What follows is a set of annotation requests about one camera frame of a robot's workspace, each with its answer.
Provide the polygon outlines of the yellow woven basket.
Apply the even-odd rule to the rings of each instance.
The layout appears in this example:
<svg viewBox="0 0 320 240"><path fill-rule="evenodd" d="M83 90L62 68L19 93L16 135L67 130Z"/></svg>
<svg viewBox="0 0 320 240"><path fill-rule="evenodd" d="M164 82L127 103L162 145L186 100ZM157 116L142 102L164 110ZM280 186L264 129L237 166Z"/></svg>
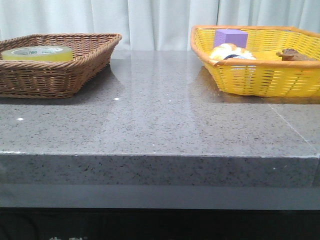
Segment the yellow woven basket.
<svg viewBox="0 0 320 240"><path fill-rule="evenodd" d="M246 48L256 59L211 60L219 29L247 32ZM320 95L319 33L294 26L195 25L190 44L219 90L225 93L283 98ZM276 53L284 49L295 49L317 61L282 61Z"/></svg>

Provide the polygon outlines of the brown toy figure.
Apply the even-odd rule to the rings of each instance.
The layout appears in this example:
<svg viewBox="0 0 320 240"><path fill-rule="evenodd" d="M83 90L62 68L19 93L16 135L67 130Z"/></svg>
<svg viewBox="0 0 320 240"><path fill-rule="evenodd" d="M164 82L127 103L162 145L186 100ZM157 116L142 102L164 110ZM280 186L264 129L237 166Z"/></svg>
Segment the brown toy figure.
<svg viewBox="0 0 320 240"><path fill-rule="evenodd" d="M317 61L317 59L308 57L293 48L283 49L281 52L277 52L276 55L280 57L282 61Z"/></svg>

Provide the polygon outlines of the bread roll toy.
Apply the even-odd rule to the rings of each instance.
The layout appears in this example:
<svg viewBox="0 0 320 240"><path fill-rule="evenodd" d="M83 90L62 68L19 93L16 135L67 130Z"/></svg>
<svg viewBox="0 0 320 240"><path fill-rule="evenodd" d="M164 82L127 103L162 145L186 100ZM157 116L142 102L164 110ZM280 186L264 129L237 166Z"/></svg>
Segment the bread roll toy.
<svg viewBox="0 0 320 240"><path fill-rule="evenodd" d="M254 55L245 48L236 46L233 43L223 43L213 48L209 55L213 61L222 61L229 58L240 58L247 60L255 60Z"/></svg>

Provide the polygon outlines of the purple foam block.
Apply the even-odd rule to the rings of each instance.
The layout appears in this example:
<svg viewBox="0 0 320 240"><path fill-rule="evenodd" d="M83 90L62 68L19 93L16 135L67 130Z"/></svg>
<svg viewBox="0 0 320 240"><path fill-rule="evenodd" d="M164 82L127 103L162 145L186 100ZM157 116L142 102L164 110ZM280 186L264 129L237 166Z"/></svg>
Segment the purple foam block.
<svg viewBox="0 0 320 240"><path fill-rule="evenodd" d="M222 44L234 44L240 48L246 48L248 33L239 29L217 29L214 35L213 46Z"/></svg>

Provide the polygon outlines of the brown wicker basket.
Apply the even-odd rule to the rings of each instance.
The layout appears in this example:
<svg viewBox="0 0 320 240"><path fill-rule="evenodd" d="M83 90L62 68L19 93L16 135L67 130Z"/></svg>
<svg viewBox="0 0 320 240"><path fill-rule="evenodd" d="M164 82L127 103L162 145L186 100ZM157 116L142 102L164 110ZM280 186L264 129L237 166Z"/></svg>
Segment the brown wicker basket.
<svg viewBox="0 0 320 240"><path fill-rule="evenodd" d="M72 49L71 61L0 61L0 96L23 99L65 99L76 94L111 60L119 33L31 34L0 42L6 51L29 46L65 46Z"/></svg>

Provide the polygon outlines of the white curtain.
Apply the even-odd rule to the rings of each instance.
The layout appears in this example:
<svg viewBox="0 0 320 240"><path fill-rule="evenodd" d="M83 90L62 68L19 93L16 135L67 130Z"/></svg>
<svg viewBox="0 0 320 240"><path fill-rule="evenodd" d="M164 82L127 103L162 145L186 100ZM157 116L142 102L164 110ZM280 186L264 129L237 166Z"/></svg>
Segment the white curtain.
<svg viewBox="0 0 320 240"><path fill-rule="evenodd" d="M118 48L188 51L195 25L294 26L320 30L317 0L3 0L0 38L119 33Z"/></svg>

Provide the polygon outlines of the yellow clear tape roll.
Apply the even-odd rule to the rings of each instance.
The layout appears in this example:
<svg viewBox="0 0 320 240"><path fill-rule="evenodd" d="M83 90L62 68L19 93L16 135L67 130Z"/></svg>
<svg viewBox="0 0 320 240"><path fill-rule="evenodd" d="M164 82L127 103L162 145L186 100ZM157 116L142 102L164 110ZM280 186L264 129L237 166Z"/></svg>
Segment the yellow clear tape roll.
<svg viewBox="0 0 320 240"><path fill-rule="evenodd" d="M73 60L73 50L70 47L60 45L13 48L3 51L1 55L3 60L8 61L67 62Z"/></svg>

